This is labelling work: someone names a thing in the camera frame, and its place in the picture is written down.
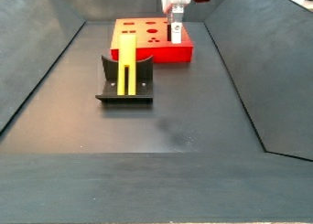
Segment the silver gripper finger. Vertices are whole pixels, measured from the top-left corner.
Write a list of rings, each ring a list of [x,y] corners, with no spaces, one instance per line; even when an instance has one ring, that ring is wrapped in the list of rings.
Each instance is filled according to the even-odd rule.
[[[173,5],[170,21],[171,21],[171,42],[174,44],[181,43],[182,17],[184,17],[184,7],[181,5]]]

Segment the dark robot arm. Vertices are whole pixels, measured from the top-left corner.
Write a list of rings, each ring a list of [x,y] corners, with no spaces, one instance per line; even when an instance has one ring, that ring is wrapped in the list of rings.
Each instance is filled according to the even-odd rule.
[[[210,0],[162,0],[162,9],[167,21],[167,40],[173,44],[182,42],[182,18],[190,2],[205,3]]]

